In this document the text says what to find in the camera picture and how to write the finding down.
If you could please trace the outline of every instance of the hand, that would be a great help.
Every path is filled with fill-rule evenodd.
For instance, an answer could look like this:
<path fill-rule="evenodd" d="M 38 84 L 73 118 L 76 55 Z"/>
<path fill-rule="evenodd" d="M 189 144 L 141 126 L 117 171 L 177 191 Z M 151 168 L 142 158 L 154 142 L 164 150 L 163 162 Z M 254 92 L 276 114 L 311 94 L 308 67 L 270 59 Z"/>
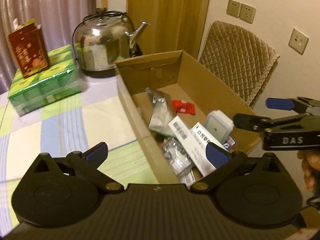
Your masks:
<path fill-rule="evenodd" d="M 320 171 L 320 150 L 298 151 L 298 159 L 302 160 L 302 170 L 304 172 L 304 182 L 308 191 L 313 190 L 315 178 L 312 176 L 314 170 Z"/>

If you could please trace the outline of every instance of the kettle spout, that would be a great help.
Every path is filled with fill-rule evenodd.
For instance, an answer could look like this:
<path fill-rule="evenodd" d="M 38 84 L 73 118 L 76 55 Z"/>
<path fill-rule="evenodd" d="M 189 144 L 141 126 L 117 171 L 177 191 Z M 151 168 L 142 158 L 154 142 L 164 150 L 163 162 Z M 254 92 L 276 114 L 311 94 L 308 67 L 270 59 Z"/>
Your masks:
<path fill-rule="evenodd" d="M 141 37 L 142 33 L 144 32 L 145 28 L 150 25 L 149 23 L 142 22 L 139 28 L 134 31 L 133 33 L 126 33 L 129 37 L 129 47 L 130 49 L 133 49 L 133 47 L 136 45 L 137 40 Z"/>

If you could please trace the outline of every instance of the electrical outlet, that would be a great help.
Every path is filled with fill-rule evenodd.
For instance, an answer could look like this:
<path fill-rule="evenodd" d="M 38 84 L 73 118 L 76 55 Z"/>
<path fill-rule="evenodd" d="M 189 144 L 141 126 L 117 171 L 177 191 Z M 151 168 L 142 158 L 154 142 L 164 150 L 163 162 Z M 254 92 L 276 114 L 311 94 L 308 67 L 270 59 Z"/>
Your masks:
<path fill-rule="evenodd" d="M 228 7 L 227 7 L 227 14 L 238 18 L 239 12 L 240 12 L 240 5 L 241 3 L 239 2 L 229 0 Z"/>
<path fill-rule="evenodd" d="M 289 40 L 289 46 L 302 55 L 306 49 L 308 41 L 309 38 L 306 35 L 303 35 L 298 30 L 293 29 L 291 38 Z"/>
<path fill-rule="evenodd" d="M 252 23 L 254 15 L 256 14 L 256 9 L 246 4 L 241 5 L 239 18 L 246 22 Z"/>

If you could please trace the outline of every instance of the kettle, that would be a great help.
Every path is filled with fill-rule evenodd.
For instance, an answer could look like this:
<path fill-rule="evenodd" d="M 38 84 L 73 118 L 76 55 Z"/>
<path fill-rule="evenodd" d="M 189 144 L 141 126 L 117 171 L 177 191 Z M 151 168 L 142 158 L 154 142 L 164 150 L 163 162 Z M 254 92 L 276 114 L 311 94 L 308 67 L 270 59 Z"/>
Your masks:
<path fill-rule="evenodd" d="M 76 63 L 89 76 L 114 69 L 117 60 L 133 57 L 140 50 L 136 42 L 148 25 L 142 22 L 134 30 L 125 12 L 97 8 L 96 13 L 85 17 L 73 32 Z"/>

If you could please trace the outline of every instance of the tablecloth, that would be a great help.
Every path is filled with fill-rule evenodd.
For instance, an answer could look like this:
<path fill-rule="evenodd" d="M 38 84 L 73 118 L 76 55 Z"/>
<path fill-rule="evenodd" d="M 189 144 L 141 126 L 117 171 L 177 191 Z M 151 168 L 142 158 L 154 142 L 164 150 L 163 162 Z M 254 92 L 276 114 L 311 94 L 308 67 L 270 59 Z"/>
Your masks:
<path fill-rule="evenodd" d="M 64 157 L 104 141 L 109 155 L 98 170 L 125 187 L 158 183 L 120 103 L 116 78 L 83 81 L 82 93 L 22 117 L 8 102 L 7 93 L 0 95 L 0 236 L 18 225 L 12 193 L 41 152 Z"/>

